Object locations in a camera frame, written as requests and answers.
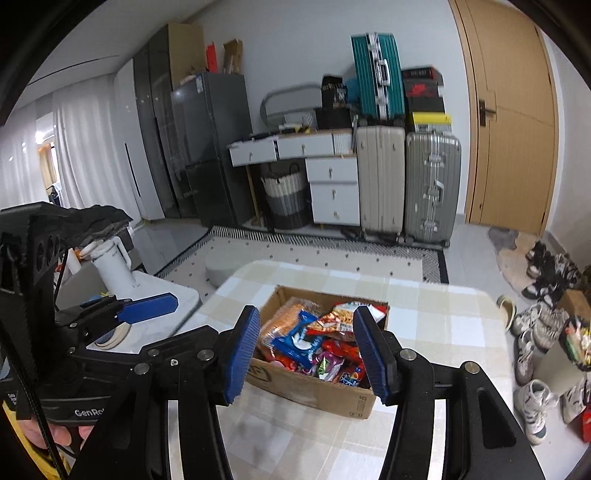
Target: slipper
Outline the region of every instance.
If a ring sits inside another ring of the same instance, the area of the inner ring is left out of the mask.
[[[496,300],[496,305],[507,315],[507,320],[505,324],[505,333],[507,333],[511,328],[511,325],[513,324],[515,315],[517,314],[517,306],[515,305],[515,302],[513,302],[513,300],[511,300],[506,295],[501,295]]]

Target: beige suitcase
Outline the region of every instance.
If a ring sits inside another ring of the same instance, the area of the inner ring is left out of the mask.
[[[404,145],[404,128],[357,129],[361,227],[367,232],[402,232]]]

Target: wooden door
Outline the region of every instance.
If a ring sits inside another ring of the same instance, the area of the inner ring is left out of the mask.
[[[535,24],[490,0],[457,0],[472,57],[478,153],[469,220],[541,233],[554,189],[556,101]]]

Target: person's hand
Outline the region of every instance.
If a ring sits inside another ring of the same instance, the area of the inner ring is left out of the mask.
[[[33,445],[39,448],[46,449],[47,446],[45,445],[45,441],[41,435],[41,430],[37,421],[35,419],[31,420],[17,420],[18,426],[20,427],[22,433],[25,437],[31,442]],[[61,427],[58,425],[54,425],[53,423],[48,423],[49,430],[51,431],[51,436],[53,436],[53,440],[62,445],[63,447],[67,447],[72,443],[72,436],[66,427]],[[82,438],[82,445],[90,435],[92,431],[92,426],[80,426],[78,427],[78,434]]]

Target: snack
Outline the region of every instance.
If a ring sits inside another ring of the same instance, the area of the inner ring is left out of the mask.
[[[295,297],[287,300],[279,310],[275,312],[272,318],[261,327],[257,346],[265,358],[273,357],[272,342],[277,337],[283,337],[297,326],[298,315],[302,310],[309,313],[317,313],[319,306],[304,299]]]
[[[361,363],[361,355],[359,348],[351,343],[341,342],[339,340],[328,339],[322,342],[322,348],[328,350],[330,353],[347,360],[351,360],[356,364]]]
[[[350,387],[357,387],[364,378],[365,366],[363,362],[361,362],[359,365],[351,365],[350,367],[345,368],[337,378],[335,378],[334,382],[348,385]]]
[[[369,308],[376,322],[386,316],[386,307],[374,306],[360,301],[335,305],[332,311],[315,321],[308,329],[309,335],[329,335],[344,342],[354,342],[353,314],[358,307]]]
[[[317,358],[318,360],[318,378],[326,382],[334,380],[343,366],[345,359],[333,355],[330,352],[323,351]]]
[[[308,335],[308,325],[318,318],[303,310],[298,315],[299,323],[289,332],[288,335],[274,338],[271,342],[273,350],[279,351],[289,358],[295,360],[304,369],[310,370],[313,363],[313,355],[317,352],[320,344],[324,341],[323,336]]]
[[[269,362],[271,365],[287,368],[292,372],[295,372],[298,368],[298,364],[295,360],[292,360],[288,356],[283,355],[279,352],[274,352],[267,348],[264,351],[261,350],[261,353],[265,357],[265,360],[267,360],[267,362]]]

